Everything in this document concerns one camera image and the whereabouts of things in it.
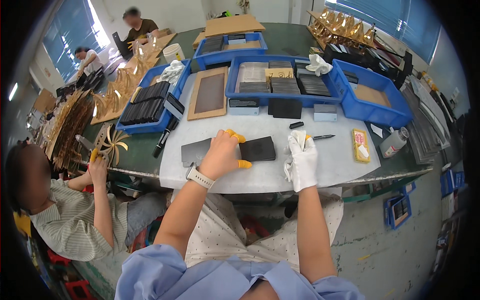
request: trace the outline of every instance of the black hair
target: black hair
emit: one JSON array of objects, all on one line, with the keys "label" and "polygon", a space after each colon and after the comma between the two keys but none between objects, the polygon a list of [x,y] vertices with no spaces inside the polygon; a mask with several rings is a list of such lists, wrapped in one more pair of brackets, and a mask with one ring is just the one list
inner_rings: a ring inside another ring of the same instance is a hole
[{"label": "black hair", "polygon": [[132,6],[123,13],[123,19],[125,19],[126,16],[138,17],[140,16],[140,11],[138,8]]},{"label": "black hair", "polygon": [[78,47],[76,50],[75,50],[75,54],[77,53],[80,53],[80,52],[88,52],[90,51],[91,49],[88,48],[88,47]]},{"label": "black hair", "polygon": [[15,145],[7,155],[5,163],[5,173],[7,179],[7,193],[10,200],[12,210],[20,214],[20,203],[18,202],[17,194],[24,182],[24,170],[20,160],[21,151],[27,147],[27,143],[20,143]]}]

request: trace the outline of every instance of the hand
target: hand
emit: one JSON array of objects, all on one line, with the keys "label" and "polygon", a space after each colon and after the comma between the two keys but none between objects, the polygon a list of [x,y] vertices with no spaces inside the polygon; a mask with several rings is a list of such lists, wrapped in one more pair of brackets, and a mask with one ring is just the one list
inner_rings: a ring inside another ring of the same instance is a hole
[{"label": "hand", "polygon": [[83,73],[84,73],[84,69],[80,68],[77,73],[77,79],[80,78],[80,76],[82,76]]},{"label": "hand", "polygon": [[94,162],[88,165],[88,172],[92,177],[93,185],[105,184],[107,182],[107,161],[97,157]]},{"label": "hand", "polygon": [[198,171],[211,180],[217,180],[223,175],[237,168],[250,168],[251,162],[237,160],[235,148],[238,143],[244,143],[245,138],[232,130],[219,130],[210,143],[205,158],[202,160]]},{"label": "hand", "polygon": [[293,190],[299,192],[304,188],[317,185],[317,148],[313,139],[309,137],[305,141],[303,151],[297,139],[288,136],[288,146],[292,152],[292,171],[291,180],[293,181]]}]

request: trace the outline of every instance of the blue window blind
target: blue window blind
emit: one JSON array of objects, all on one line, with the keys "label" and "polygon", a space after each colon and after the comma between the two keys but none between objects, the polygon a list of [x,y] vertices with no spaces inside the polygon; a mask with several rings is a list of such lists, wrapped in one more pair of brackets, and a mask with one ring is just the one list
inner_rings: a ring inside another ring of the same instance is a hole
[{"label": "blue window blind", "polygon": [[427,63],[432,60],[441,24],[424,0],[327,0],[325,5],[375,23]]},{"label": "blue window blind", "polygon": [[93,24],[87,0],[64,0],[43,38],[48,55],[65,81],[77,72],[80,63],[75,57],[77,47],[88,47],[97,53],[102,50]]}]

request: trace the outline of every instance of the green table surface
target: green table surface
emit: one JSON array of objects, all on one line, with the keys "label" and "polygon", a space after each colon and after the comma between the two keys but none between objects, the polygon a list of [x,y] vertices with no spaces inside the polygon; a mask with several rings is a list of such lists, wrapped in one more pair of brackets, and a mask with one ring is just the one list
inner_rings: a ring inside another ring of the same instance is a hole
[{"label": "green table surface", "polygon": [[[268,46],[267,54],[290,55],[282,50],[290,48],[298,52],[299,57],[308,57],[310,47],[319,47],[304,25],[282,23],[262,23],[262,25],[265,26],[265,31],[262,32],[262,35]],[[180,44],[185,58],[191,59],[195,53],[192,44],[201,31],[202,28],[199,28],[179,33],[172,39],[170,44]],[[166,63],[165,57],[161,54],[157,65]],[[192,61],[192,72],[195,73],[199,70],[197,62]],[[116,124],[117,121],[118,119],[110,120],[109,122]],[[102,124],[87,125],[83,136],[90,141],[94,141],[101,126]],[[345,184],[363,184],[385,179],[410,177],[432,170],[432,165],[417,165],[415,163],[415,157],[408,144],[392,158],[384,159],[379,150],[382,139],[371,131],[370,126],[367,127],[369,128],[372,142],[377,149],[381,167]],[[119,147],[120,162],[116,167],[110,169],[138,177],[158,178],[163,153],[160,154],[159,158],[155,159],[152,157],[152,152],[161,134],[161,132],[140,133],[124,139],[123,142],[128,145],[128,151]]]}]

